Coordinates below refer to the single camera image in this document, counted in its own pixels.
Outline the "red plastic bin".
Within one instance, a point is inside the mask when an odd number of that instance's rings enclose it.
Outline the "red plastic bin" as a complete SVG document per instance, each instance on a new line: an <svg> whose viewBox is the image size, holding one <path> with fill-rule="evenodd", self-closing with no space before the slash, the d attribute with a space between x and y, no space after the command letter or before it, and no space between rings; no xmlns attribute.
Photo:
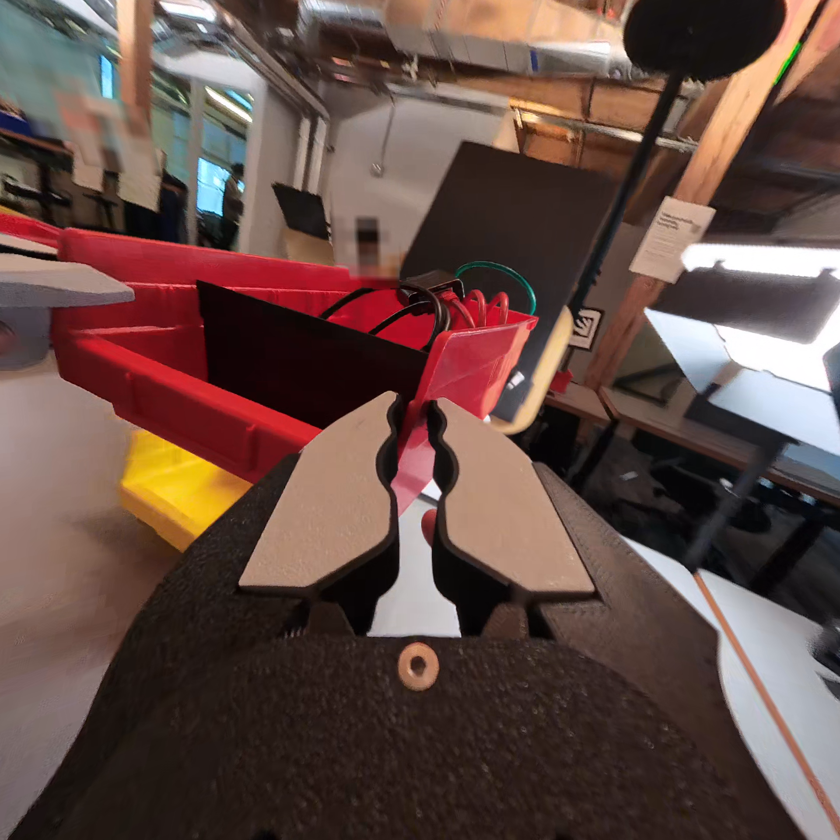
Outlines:
<svg viewBox="0 0 840 840"><path fill-rule="evenodd" d="M2 213L2 234L54 246L66 263L89 266L134 291L134 300L89 308L55 309L50 338L60 375L110 403L114 412L153 435L251 484L321 429L223 391L207 382L199 280L239 291L407 347L428 360L407 409L409 488L431 478L424 407L444 397L484 418L492 410L538 319L488 306L480 320L475 299L442 329L434 305L401 314L395 280L354 276L320 266L210 248L169 244L89 230L56 227Z"/></svg>

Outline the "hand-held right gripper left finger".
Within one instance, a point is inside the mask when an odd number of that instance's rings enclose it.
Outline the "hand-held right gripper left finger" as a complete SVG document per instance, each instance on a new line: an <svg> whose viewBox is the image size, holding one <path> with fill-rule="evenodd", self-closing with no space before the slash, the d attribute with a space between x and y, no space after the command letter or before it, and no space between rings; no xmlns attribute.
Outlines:
<svg viewBox="0 0 840 840"><path fill-rule="evenodd" d="M393 543L402 409L402 398L386 391L305 445L238 580L241 590L317 595Z"/></svg>

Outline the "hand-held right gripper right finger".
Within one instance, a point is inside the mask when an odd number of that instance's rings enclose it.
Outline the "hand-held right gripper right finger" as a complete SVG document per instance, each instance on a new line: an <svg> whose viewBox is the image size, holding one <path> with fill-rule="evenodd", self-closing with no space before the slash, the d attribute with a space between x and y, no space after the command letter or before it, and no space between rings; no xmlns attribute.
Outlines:
<svg viewBox="0 0 840 840"><path fill-rule="evenodd" d="M573 602L595 584L535 465L446 398L428 408L440 489L434 581L452 603Z"/></svg>

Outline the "black floor lamp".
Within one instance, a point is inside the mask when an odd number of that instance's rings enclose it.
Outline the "black floor lamp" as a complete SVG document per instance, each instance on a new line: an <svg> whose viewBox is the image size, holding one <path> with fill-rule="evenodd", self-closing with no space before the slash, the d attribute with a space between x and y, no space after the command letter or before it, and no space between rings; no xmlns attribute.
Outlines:
<svg viewBox="0 0 840 840"><path fill-rule="evenodd" d="M623 30L626 55L639 69L664 75L665 85L569 301L574 319L601 273L683 82L714 81L748 67L772 46L785 18L784 1L639 1L633 5Z"/></svg>

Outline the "studio light panel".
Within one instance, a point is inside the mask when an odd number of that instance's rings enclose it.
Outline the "studio light panel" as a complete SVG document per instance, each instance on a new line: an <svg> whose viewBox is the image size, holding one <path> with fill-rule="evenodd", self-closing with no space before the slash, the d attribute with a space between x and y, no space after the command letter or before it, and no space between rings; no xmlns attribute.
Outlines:
<svg viewBox="0 0 840 840"><path fill-rule="evenodd" d="M707 241L652 310L712 325L734 361L821 392L838 345L839 248L834 241Z"/></svg>

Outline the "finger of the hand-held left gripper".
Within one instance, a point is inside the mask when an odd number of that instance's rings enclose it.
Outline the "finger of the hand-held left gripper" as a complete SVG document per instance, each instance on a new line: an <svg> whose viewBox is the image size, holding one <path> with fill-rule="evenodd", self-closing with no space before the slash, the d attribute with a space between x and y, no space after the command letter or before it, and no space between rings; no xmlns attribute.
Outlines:
<svg viewBox="0 0 840 840"><path fill-rule="evenodd" d="M47 356L55 309L133 300L131 287L89 266L2 254L1 371L23 370Z"/></svg>

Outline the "yellow plastic bin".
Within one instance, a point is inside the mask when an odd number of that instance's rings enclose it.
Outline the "yellow plastic bin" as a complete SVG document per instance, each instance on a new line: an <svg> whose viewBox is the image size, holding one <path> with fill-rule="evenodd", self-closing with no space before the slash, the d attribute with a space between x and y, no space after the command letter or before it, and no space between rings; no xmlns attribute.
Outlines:
<svg viewBox="0 0 840 840"><path fill-rule="evenodd" d="M119 498L123 509L183 553L250 488L251 483L136 429Z"/></svg>

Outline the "wooden desk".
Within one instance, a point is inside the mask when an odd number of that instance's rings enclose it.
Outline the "wooden desk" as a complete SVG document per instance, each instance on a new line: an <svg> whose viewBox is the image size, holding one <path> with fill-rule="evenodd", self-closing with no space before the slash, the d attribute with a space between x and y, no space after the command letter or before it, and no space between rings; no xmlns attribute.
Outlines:
<svg viewBox="0 0 840 840"><path fill-rule="evenodd" d="M594 392L572 382L563 393L548 391L543 403L599 427L617 421L739 471L744 471L759 453L754 445L703 424L672 416L663 407L613 388L603 387ZM763 470L761 477L830 507L839 506L838 478L792 458L778 456L772 466Z"/></svg>

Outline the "black board on white stand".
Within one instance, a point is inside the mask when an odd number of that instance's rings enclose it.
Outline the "black board on white stand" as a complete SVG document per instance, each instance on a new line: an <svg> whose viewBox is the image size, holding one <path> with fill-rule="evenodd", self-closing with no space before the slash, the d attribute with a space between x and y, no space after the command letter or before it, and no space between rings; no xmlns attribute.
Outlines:
<svg viewBox="0 0 840 840"><path fill-rule="evenodd" d="M497 404L480 413L508 436L534 422L569 347L569 302L617 189L594 171L465 141L407 250L401 279L481 262L529 283L538 322Z"/></svg>

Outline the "white paper notice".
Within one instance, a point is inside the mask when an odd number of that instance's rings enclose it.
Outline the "white paper notice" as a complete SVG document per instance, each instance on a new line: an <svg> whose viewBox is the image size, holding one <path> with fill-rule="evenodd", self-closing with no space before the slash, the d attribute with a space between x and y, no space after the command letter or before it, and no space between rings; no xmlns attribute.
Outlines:
<svg viewBox="0 0 840 840"><path fill-rule="evenodd" d="M702 239L717 210L667 196L649 225L629 270L673 285L684 271L682 256Z"/></svg>

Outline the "grey ethernet adapter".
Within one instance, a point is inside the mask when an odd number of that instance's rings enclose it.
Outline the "grey ethernet adapter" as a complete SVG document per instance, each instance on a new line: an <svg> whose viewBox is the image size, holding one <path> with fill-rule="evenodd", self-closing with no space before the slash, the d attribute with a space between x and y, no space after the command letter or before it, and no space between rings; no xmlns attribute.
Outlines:
<svg viewBox="0 0 840 840"><path fill-rule="evenodd" d="M427 292L436 296L451 293L460 301L466 296L466 289L461 279L437 270L401 280L396 295L402 305L409 306L424 299Z"/></svg>

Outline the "black bin divider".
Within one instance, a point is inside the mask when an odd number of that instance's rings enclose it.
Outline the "black bin divider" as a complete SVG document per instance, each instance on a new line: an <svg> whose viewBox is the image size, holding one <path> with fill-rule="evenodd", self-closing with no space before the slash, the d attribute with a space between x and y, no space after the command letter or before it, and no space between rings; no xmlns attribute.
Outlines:
<svg viewBox="0 0 840 840"><path fill-rule="evenodd" d="M199 280L206 381L323 429L385 392L417 393L427 350Z"/></svg>

